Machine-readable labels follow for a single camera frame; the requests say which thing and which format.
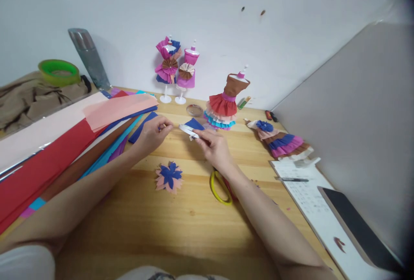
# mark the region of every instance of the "hand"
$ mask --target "hand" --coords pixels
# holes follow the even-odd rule
[[[173,122],[165,116],[157,116],[146,122],[138,140],[130,148],[138,157],[144,158],[155,151],[173,129]]]
[[[237,168],[237,164],[230,155],[225,137],[210,129],[204,131],[194,129],[193,132],[200,136],[200,139],[195,139],[195,141],[203,150],[206,160],[224,177],[227,177]]]

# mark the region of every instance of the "wooden table surface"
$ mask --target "wooden table surface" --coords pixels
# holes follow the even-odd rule
[[[56,261],[57,279],[116,279],[142,265],[157,266],[176,276],[278,278],[240,205],[226,206],[214,198],[209,186],[211,165],[198,145],[178,129],[178,124],[191,119],[186,107],[192,103],[205,108],[205,101],[187,99],[180,106],[174,97],[169,104],[159,104],[157,113],[174,123],[173,131],[154,153],[135,165],[70,235]],[[244,108],[237,116],[231,131],[220,131],[236,162],[279,205],[338,279],[343,279],[282,183],[275,179],[268,163],[273,158],[243,121],[264,120],[264,111]],[[273,125],[284,130],[279,123]],[[169,161],[176,162],[183,171],[184,182],[177,195],[155,191],[155,169]]]

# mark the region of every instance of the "thermos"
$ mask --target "thermos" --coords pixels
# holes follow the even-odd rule
[[[109,83],[95,43],[89,32],[82,28],[70,28],[68,32],[95,86],[101,90],[109,90],[112,85]]]

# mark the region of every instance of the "green tape roll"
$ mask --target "green tape roll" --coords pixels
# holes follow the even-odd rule
[[[38,68],[43,78],[53,86],[64,87],[81,82],[78,67],[64,60],[47,59],[40,62]]]

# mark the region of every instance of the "yellow scissors handle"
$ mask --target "yellow scissors handle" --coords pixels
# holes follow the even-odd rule
[[[228,197],[228,199],[225,201],[225,200],[222,200],[220,197],[219,197],[219,195],[217,194],[217,192],[216,192],[216,190],[214,189],[214,178],[217,178],[217,180],[219,181],[219,183],[221,184],[221,187],[224,189],[224,191],[226,192],[226,194],[227,194],[227,197]],[[213,192],[213,195],[214,195],[214,197],[219,201],[219,202],[221,202],[222,204],[224,204],[224,205],[231,205],[232,203],[233,203],[233,198],[232,198],[232,195],[230,194],[230,192],[229,192],[229,190],[227,189],[227,186],[224,184],[224,181],[222,180],[222,177],[221,177],[221,175],[220,175],[220,173],[217,171],[217,170],[214,170],[212,173],[211,173],[211,176],[210,176],[210,188],[211,188],[211,191]]]

